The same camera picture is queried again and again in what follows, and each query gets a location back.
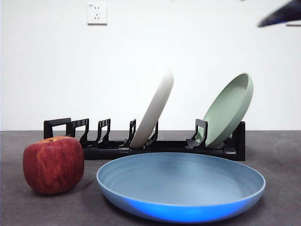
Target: electrical outlet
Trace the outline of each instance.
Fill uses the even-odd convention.
[[[108,9],[106,3],[87,5],[87,24],[108,24]]]

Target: green plate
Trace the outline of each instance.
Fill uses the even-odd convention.
[[[222,90],[204,116],[208,122],[206,147],[217,147],[232,134],[242,121],[252,96],[253,82],[246,73],[237,76]],[[196,141],[200,142],[202,133],[200,130]]]

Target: light blue plate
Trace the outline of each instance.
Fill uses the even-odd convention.
[[[104,196],[136,216],[162,222],[224,220],[254,206],[264,177],[241,163],[190,153],[147,153],[103,165]]]

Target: apple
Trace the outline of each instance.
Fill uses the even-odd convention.
[[[41,194],[74,188],[84,174],[84,153],[73,137],[53,137],[25,148],[23,172],[28,185]]]

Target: plate holder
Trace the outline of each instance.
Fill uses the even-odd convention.
[[[220,146],[216,148],[206,148],[208,133],[208,122],[196,119],[195,131],[186,140],[158,140],[158,122],[151,137],[141,148],[130,148],[131,141],[136,132],[136,119],[130,121],[128,138],[124,141],[110,140],[111,119],[98,122],[96,140],[88,140],[89,119],[71,121],[71,118],[44,121],[44,139],[53,137],[53,127],[66,125],[66,136],[76,137],[76,128],[85,126],[84,134],[79,138],[84,151],[85,160],[117,159],[120,157],[154,152],[181,152],[196,153],[210,156],[222,157],[234,161],[246,160],[246,124],[240,122]],[[103,128],[107,127],[106,133],[102,136]]]

